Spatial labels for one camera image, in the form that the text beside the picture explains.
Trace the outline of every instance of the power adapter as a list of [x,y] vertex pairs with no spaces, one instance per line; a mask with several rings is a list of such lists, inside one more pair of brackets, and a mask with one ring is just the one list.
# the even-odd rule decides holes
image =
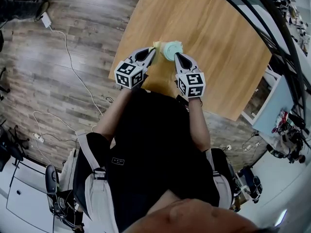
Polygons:
[[42,20],[42,22],[43,22],[43,24],[44,24],[44,26],[45,26],[46,28],[48,28],[49,26],[52,25],[51,19],[50,19],[48,13],[46,13],[46,12],[44,12],[44,13],[42,14],[41,20]]

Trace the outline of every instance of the desk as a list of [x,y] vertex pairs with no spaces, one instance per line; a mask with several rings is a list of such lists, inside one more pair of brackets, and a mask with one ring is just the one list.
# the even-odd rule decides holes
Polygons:
[[[271,58],[256,31],[226,0],[139,0],[109,78],[133,50],[154,41],[181,41],[205,73],[205,111],[237,120]],[[176,97],[174,63],[160,56],[143,88]]]

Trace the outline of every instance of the shoe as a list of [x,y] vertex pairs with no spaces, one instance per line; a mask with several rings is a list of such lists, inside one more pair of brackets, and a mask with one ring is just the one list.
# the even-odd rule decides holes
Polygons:
[[35,17],[36,21],[39,21],[41,19],[42,14],[48,10],[49,5],[50,5],[49,2],[45,2],[44,4],[41,5],[41,7],[37,12],[37,16]]

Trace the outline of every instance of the drawer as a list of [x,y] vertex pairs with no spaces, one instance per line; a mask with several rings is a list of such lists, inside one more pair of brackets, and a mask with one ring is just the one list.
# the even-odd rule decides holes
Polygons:
[[6,208],[34,227],[53,233],[54,216],[47,195],[17,178],[13,179]]

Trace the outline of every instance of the floor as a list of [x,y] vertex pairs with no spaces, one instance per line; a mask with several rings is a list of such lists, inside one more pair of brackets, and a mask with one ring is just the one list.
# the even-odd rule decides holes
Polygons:
[[[109,70],[123,31],[138,0],[50,0],[48,13],[52,27],[68,36],[68,49],[73,68],[91,90],[102,112],[119,90],[108,79]],[[5,44],[0,53],[0,67],[6,66],[4,83],[10,89],[0,102],[0,114],[7,119],[6,128],[18,125],[25,138],[30,138],[27,154],[48,163],[32,139],[39,133],[34,111],[49,112],[62,118],[73,129],[91,131],[99,118],[89,93],[74,76],[65,50],[64,36],[46,29],[41,21],[11,21],[3,28]],[[41,151],[57,168],[75,147],[75,135],[58,119],[36,113],[45,142],[38,143]],[[205,113],[213,147],[231,145],[228,158],[235,170],[253,163],[265,150],[265,143],[240,117],[236,122]],[[248,145],[261,144],[249,152]]]

